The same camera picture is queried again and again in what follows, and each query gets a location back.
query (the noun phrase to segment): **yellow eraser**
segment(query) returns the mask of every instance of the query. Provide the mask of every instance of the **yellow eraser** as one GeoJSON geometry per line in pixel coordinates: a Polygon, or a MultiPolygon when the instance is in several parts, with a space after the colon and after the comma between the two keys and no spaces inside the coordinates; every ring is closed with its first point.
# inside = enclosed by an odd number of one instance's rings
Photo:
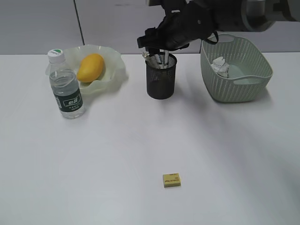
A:
{"type": "Polygon", "coordinates": [[[179,173],[164,174],[163,178],[165,188],[176,187],[181,185],[179,173]]]}

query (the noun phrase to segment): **green label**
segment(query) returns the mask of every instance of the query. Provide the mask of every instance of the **green label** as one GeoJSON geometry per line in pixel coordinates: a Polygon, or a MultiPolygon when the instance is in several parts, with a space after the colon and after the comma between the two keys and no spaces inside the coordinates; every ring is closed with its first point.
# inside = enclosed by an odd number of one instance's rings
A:
{"type": "Polygon", "coordinates": [[[58,107],[62,112],[70,113],[80,109],[83,105],[83,99],[81,98],[80,89],[68,96],[54,95],[58,107]]]}

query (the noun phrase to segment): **plastic basket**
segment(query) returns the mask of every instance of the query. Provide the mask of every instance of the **plastic basket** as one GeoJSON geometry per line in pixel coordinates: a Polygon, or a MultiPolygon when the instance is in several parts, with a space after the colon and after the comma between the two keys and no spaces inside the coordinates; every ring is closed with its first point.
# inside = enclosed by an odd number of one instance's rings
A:
{"type": "Polygon", "coordinates": [[[225,103],[254,100],[273,75],[270,64],[252,42],[230,34],[220,34],[216,45],[203,42],[201,71],[211,97],[225,103]],[[229,78],[219,76],[211,67],[221,56],[230,65],[229,78]]]}

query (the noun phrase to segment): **water bottle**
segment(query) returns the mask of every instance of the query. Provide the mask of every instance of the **water bottle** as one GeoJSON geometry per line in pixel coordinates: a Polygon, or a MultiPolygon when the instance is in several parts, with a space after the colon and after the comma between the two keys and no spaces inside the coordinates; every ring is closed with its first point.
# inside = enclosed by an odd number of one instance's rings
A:
{"type": "Polygon", "coordinates": [[[74,119],[84,114],[85,108],[75,73],[66,63],[64,52],[53,49],[48,52],[50,85],[61,114],[74,119]]]}

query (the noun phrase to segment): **white wall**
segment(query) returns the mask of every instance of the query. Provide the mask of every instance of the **white wall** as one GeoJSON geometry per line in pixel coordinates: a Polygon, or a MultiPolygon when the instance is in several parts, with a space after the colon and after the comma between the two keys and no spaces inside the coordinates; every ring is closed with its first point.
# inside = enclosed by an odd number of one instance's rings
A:
{"type": "MultiPolygon", "coordinates": [[[[82,45],[73,0],[0,0],[0,54],[45,54],[82,45]]],[[[145,0],[76,0],[86,44],[139,53],[136,39],[157,27],[164,11],[145,0]]],[[[299,52],[300,22],[279,22],[264,33],[237,33],[263,52],[299,52]]],[[[198,53],[194,41],[182,53],[198,53]]]]}
{"type": "Polygon", "coordinates": [[[82,45],[72,0],[0,0],[0,54],[82,45]]]}
{"type": "MultiPolygon", "coordinates": [[[[136,39],[157,27],[164,11],[147,7],[145,0],[76,0],[86,44],[110,46],[121,53],[139,53],[136,39]]],[[[300,22],[279,22],[264,33],[237,33],[263,52],[299,52],[300,22]]],[[[199,41],[183,50],[198,53],[199,41]]]]}

